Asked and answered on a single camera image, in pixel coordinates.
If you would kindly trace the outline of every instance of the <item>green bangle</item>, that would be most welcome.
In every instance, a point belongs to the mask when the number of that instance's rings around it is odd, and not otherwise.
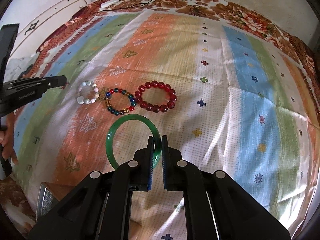
[[[138,120],[140,122],[143,122],[150,129],[155,142],[155,147],[153,152],[153,168],[155,168],[160,160],[160,155],[162,151],[161,137],[156,126],[148,118],[139,114],[124,115],[120,117],[117,121],[115,121],[113,125],[111,125],[106,137],[106,153],[111,166],[115,170],[119,167],[119,164],[117,163],[115,156],[113,154],[113,148],[112,148],[113,138],[115,136],[117,129],[120,127],[120,125],[122,125],[124,122],[127,122],[129,120]]]

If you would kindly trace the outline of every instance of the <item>beaded bracelet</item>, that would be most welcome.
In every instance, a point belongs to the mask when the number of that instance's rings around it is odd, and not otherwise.
[[[110,103],[110,99],[112,98],[112,94],[113,93],[120,93],[120,94],[123,94],[125,96],[128,96],[131,106],[129,106],[128,108],[125,108],[125,109],[121,109],[120,111],[114,109],[113,106]],[[133,111],[134,107],[137,105],[133,95],[130,94],[130,92],[128,92],[127,90],[124,90],[124,89],[121,89],[121,88],[119,88],[119,89],[118,88],[110,89],[109,92],[106,93],[105,99],[106,99],[107,110],[110,113],[112,113],[112,114],[114,114],[116,116],[118,116],[119,114],[120,115],[124,115],[124,114],[129,113],[130,111]]]
[[[84,98],[84,96],[81,96],[80,95],[80,92],[82,90],[83,87],[85,86],[88,86],[88,87],[92,87],[93,88],[93,91],[95,92],[94,94],[94,98],[92,99],[89,99],[89,98]],[[93,83],[92,81],[83,81],[80,85],[80,87],[78,88],[78,97],[77,97],[77,102],[79,105],[82,105],[82,104],[93,104],[97,98],[99,97],[99,88],[97,88],[97,84]]]
[[[170,101],[167,103],[167,105],[152,105],[152,104],[148,104],[146,101],[144,101],[142,99],[142,93],[146,90],[149,89],[151,87],[158,87],[160,89],[164,89],[166,92],[168,92],[169,96],[170,96]],[[153,80],[151,83],[150,82],[146,82],[143,85],[139,86],[138,90],[134,93],[136,96],[136,102],[139,103],[141,108],[145,108],[147,111],[154,111],[155,113],[159,113],[159,111],[165,113],[168,111],[169,109],[173,109],[175,104],[174,102],[177,101],[177,96],[176,96],[176,92],[174,89],[171,88],[171,86],[169,84],[164,84],[163,82],[157,82],[155,80]]]

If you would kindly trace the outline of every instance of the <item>red bead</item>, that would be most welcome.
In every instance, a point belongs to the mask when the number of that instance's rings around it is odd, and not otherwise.
[[[153,86],[154,88],[157,88],[157,87],[158,87],[158,82],[155,81],[155,80],[153,80],[153,81],[151,82],[151,86]]]
[[[160,106],[154,105],[154,106],[153,106],[153,111],[154,111],[155,113],[159,113],[159,111],[160,111]]]
[[[141,96],[142,96],[142,93],[138,90],[138,91],[136,91],[136,92],[134,93],[134,95],[135,95],[136,97],[141,97]]]
[[[169,109],[173,109],[174,108],[174,102],[173,101],[169,101],[167,103],[167,106],[168,106]]]
[[[152,104],[147,104],[146,110],[147,111],[152,111],[153,105]]]
[[[150,82],[146,82],[146,83],[144,84],[144,86],[145,86],[147,89],[149,89],[149,88],[151,88],[151,83],[150,83]]]
[[[178,100],[176,95],[170,95],[170,100],[176,102]]]
[[[140,103],[142,101],[142,97],[136,97],[135,99],[137,103]]]
[[[141,86],[139,86],[139,88],[138,88],[138,89],[139,89],[139,91],[140,91],[140,92],[144,92],[144,91],[146,90],[146,88],[145,88],[144,86],[142,86],[142,85],[141,85]]]
[[[141,101],[140,102],[140,107],[141,108],[146,108],[147,107],[147,102],[146,101]]]
[[[176,91],[174,89],[169,90],[169,95],[175,95],[175,94],[176,94]]]
[[[164,88],[164,83],[162,81],[158,83],[158,88],[160,89]]]
[[[161,112],[165,113],[166,111],[168,111],[168,108],[166,105],[161,105],[160,110],[161,110]]]
[[[166,85],[164,86],[164,90],[165,90],[165,91],[169,92],[170,89],[171,89],[171,86],[170,86],[169,84],[166,84]]]

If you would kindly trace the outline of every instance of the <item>blue stripe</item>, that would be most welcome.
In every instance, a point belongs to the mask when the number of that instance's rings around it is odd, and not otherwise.
[[[55,62],[52,63],[51,68],[46,73],[46,77],[52,75],[57,76],[59,75],[60,71],[66,66],[66,64],[74,57],[74,55],[86,44],[87,40],[91,38],[92,36],[96,35],[102,28],[105,28],[106,24],[111,23],[115,19],[117,19],[118,16],[109,16],[105,19],[97,22],[94,24],[90,29],[88,29],[86,32],[82,34],[82,36],[75,41],[75,43],[71,44],[67,50],[65,50]],[[23,134],[27,128],[27,125],[29,124],[29,121],[31,117],[33,116],[34,111],[39,106],[42,98],[39,98],[38,100],[34,101],[33,103],[29,103],[25,106],[23,109],[23,113],[20,115],[16,122],[16,131],[19,131],[20,136],[17,136],[15,133],[14,136],[14,150],[17,154],[19,154],[19,150],[21,147],[21,143],[23,141]]]
[[[268,209],[270,197],[277,188],[276,172],[281,149],[274,91],[247,36],[228,27],[224,30],[242,90],[240,149],[234,180]],[[260,116],[265,118],[264,124],[259,122]],[[265,152],[258,150],[260,144],[265,144]],[[258,185],[255,178],[259,173],[262,182]]]

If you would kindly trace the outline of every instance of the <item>white bead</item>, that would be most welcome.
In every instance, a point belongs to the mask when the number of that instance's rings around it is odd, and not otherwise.
[[[83,99],[84,99],[83,96],[77,97],[77,102],[78,102],[79,105],[82,105],[82,104],[84,103],[84,102],[83,102]]]

